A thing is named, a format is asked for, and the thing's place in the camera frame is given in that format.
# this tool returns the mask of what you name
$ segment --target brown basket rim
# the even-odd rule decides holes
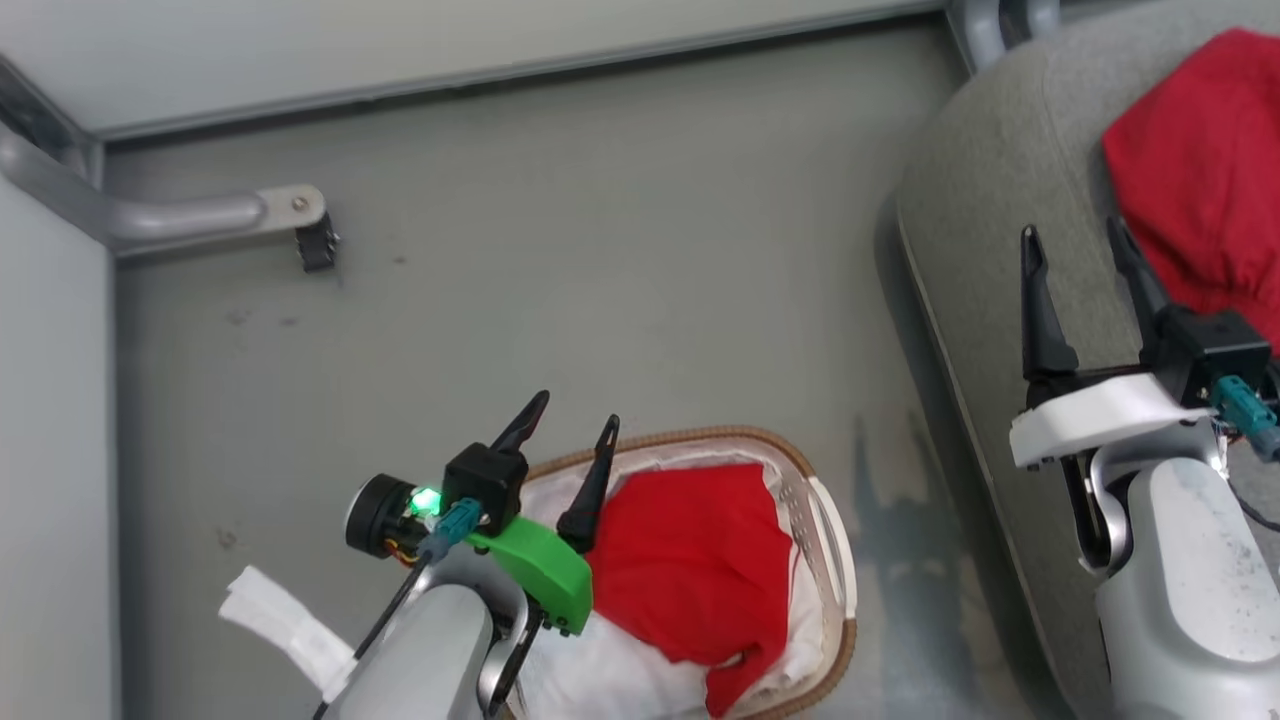
[[[751,425],[714,425],[708,428],[698,428],[691,430],[676,430],[668,433],[654,433],[649,436],[640,436],[635,438],[627,438],[618,442],[617,452],[628,452],[632,450],[644,450],[648,447],[657,447],[659,445],[675,445],[680,442],[695,442],[701,439],[717,439],[717,438],[749,438],[754,441],[763,442],[765,445],[773,446],[776,450],[781,451],[787,456],[791,462],[800,469],[800,471],[806,478],[817,477],[813,470],[813,465],[809,460],[799,451],[794,445],[787,442],[782,436],[765,430],[763,428],[755,428]],[[563,457],[557,457],[554,460],[548,460],[547,462],[539,462],[538,465],[530,468],[529,477],[525,479],[526,483],[536,482],[552,473],[557,473],[566,468],[572,468],[573,465],[580,465],[588,462],[594,457],[594,450],[582,450],[573,452],[571,455],[564,455]],[[827,674],[814,685],[809,692],[800,697],[791,698],[777,707],[756,712],[754,715],[746,716],[745,720],[781,720],[782,717],[790,717],[797,712],[808,710],[814,705],[822,702],[836,685],[845,678],[845,673],[849,670],[849,662],[854,657],[854,644],[858,639],[858,620],[847,619],[841,629],[840,635],[840,650],[836,653],[836,661],[832,664]]]

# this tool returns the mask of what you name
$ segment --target gray sofa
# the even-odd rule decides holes
[[[1078,564],[1057,470],[1012,466],[1023,409],[1019,231],[1039,227],[1050,286],[1082,366],[1137,359],[1138,333],[1115,275],[1103,218],[1116,211],[1101,150],[1111,122],[1188,54],[1244,26],[1280,33],[1280,0],[1165,0],[1025,45],[969,82],[927,132],[899,192],[910,272],[1009,541],[1059,685],[1082,717],[1108,715],[1094,580]],[[1233,479],[1280,515],[1280,473],[1248,448]],[[1267,564],[1280,537],[1254,527]]]

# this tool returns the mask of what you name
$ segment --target white basket handle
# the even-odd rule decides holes
[[[822,532],[827,537],[827,546],[831,547],[836,557],[828,561],[828,568],[838,579],[840,600],[845,606],[845,619],[852,620],[858,615],[858,578],[854,574],[854,551],[849,546],[849,534],[845,524],[836,510],[836,501],[831,498],[827,487],[818,478],[809,478],[809,487],[814,489],[818,502],[810,503],[818,509],[818,519]]]

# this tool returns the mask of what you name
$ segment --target red clothing on sofa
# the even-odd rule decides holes
[[[724,465],[631,475],[588,561],[595,610],[672,662],[712,667],[721,717],[786,648],[790,557],[763,468]]]
[[[1121,213],[1174,301],[1235,309],[1280,351],[1280,38],[1215,37],[1102,146]]]

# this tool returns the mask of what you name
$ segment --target laundry basket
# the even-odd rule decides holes
[[[554,525],[593,456],[593,451],[582,451],[532,468],[521,489],[522,514]],[[813,466],[791,443],[758,428],[717,427],[662,433],[618,443],[609,496],[637,471],[745,462],[777,470],[769,491],[778,505],[778,521],[799,546],[822,598],[822,661],[817,671],[786,689],[744,696],[728,715],[772,720],[800,712],[835,689],[849,667],[858,634],[852,551],[835,502]],[[527,714],[518,705],[520,696],[520,692],[512,693],[508,702],[516,715],[524,717]]]

